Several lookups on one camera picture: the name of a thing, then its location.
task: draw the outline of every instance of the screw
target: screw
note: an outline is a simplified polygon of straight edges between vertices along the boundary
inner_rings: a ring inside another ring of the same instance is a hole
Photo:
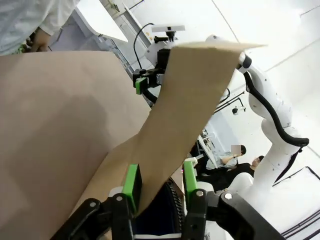
[[[203,193],[202,191],[197,191],[197,192],[196,192],[196,195],[197,195],[198,197],[202,197],[202,196],[204,195],[204,193]]]
[[[224,197],[228,200],[232,199],[231,193],[227,193],[226,195],[224,195]]]

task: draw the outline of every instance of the person's hand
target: person's hand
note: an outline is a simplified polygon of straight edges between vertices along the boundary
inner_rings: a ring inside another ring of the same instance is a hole
[[[31,52],[46,52],[48,50],[50,37],[48,33],[38,28],[32,42]]]

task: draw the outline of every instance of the brown cardboard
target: brown cardboard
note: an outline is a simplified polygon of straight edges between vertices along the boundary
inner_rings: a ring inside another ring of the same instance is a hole
[[[230,82],[240,53],[252,47],[219,42],[173,48],[160,96],[140,132],[105,158],[103,163],[114,167],[97,171],[78,205],[90,197],[104,201],[105,190],[120,186],[123,176],[114,181],[110,177],[116,163],[121,163],[119,172],[125,163],[139,163],[143,182],[139,212],[143,211],[181,166]]]
[[[150,108],[110,52],[1,56],[0,73],[0,239],[47,240]]]

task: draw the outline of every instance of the seated person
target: seated person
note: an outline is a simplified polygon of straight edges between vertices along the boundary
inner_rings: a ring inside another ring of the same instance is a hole
[[[255,170],[259,163],[264,159],[264,156],[259,156],[250,163],[238,164],[236,168],[229,171],[220,172],[219,174],[212,174],[209,176],[200,176],[198,177],[199,182],[210,183],[213,186],[214,191],[221,191],[230,186],[232,181],[238,174],[248,173],[252,177],[254,176]]]
[[[216,152],[213,152],[215,163],[218,168],[232,168],[238,164],[238,157],[245,155],[247,149],[244,145],[241,145],[241,154],[232,154],[230,151],[226,151],[222,155],[218,155]],[[216,167],[214,163],[209,159],[206,163],[207,170],[214,170]]]

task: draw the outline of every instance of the person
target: person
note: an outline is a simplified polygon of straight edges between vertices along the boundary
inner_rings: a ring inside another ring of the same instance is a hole
[[[246,147],[244,145],[241,145],[240,154],[232,154],[230,151],[226,151],[223,155],[218,155],[216,152],[213,152],[213,156],[217,168],[232,168],[238,164],[238,157],[245,155],[246,152]],[[207,161],[205,167],[209,171],[216,168],[215,164],[210,159]]]
[[[248,173],[252,177],[254,176],[255,170],[259,163],[264,159],[264,156],[259,156],[250,163],[241,163],[238,164],[234,169],[228,171],[220,172],[218,174],[212,174],[209,176],[198,177],[198,182],[210,183],[213,186],[214,191],[221,191],[230,186],[232,181],[238,174]]]
[[[46,51],[80,0],[2,0],[0,2],[0,55],[17,53],[34,32],[31,52]]]

